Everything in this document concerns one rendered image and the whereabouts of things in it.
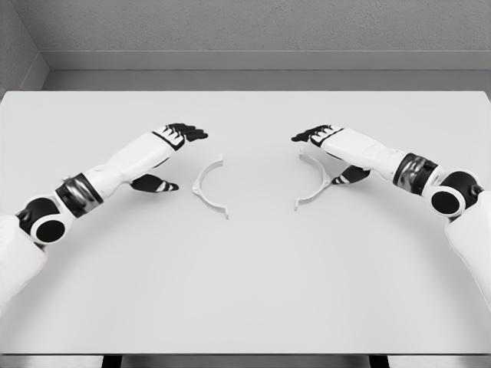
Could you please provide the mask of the left robot hand striped fingers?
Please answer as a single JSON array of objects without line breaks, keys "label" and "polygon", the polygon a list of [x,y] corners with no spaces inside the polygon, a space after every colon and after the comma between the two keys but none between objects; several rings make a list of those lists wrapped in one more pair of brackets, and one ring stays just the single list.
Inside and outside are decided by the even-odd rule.
[{"label": "left robot hand striped fingers", "polygon": [[173,192],[175,183],[151,175],[150,170],[165,163],[185,143],[204,140],[208,134],[195,126],[171,123],[145,133],[110,159],[109,166],[116,171],[121,182],[141,192]]}]

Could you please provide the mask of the thin white pipe clamp half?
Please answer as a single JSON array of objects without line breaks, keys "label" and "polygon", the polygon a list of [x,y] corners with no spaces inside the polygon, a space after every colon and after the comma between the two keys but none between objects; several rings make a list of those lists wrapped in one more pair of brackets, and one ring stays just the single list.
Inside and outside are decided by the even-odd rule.
[{"label": "thin white pipe clamp half", "polygon": [[227,205],[220,205],[212,200],[210,200],[204,193],[202,189],[203,180],[206,178],[206,175],[210,173],[212,170],[223,165],[223,154],[220,153],[218,158],[213,160],[212,162],[205,165],[198,176],[193,181],[192,192],[195,196],[197,196],[200,201],[209,209],[220,212],[224,214],[226,219],[229,219],[229,208]]},{"label": "thin white pipe clamp half", "polygon": [[304,198],[297,198],[295,200],[295,207],[294,207],[295,211],[298,210],[300,205],[306,205],[310,202],[315,201],[331,185],[331,177],[327,174],[324,166],[318,159],[306,153],[303,149],[299,150],[298,157],[300,160],[310,164],[311,166],[317,169],[318,173],[321,176],[321,181],[320,181],[320,187],[316,191],[314,191],[310,196]]}]

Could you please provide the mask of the right robot hand striped fingers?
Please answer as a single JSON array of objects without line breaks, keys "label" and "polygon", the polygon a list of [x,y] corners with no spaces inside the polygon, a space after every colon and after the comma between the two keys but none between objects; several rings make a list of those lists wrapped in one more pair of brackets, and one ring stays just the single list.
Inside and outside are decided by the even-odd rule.
[{"label": "right robot hand striped fingers", "polygon": [[387,148],[376,140],[349,128],[321,125],[291,138],[293,142],[312,143],[328,155],[345,161],[349,167],[331,181],[333,185],[359,182],[367,178],[371,171],[383,178],[390,178],[389,166],[384,161]]}]

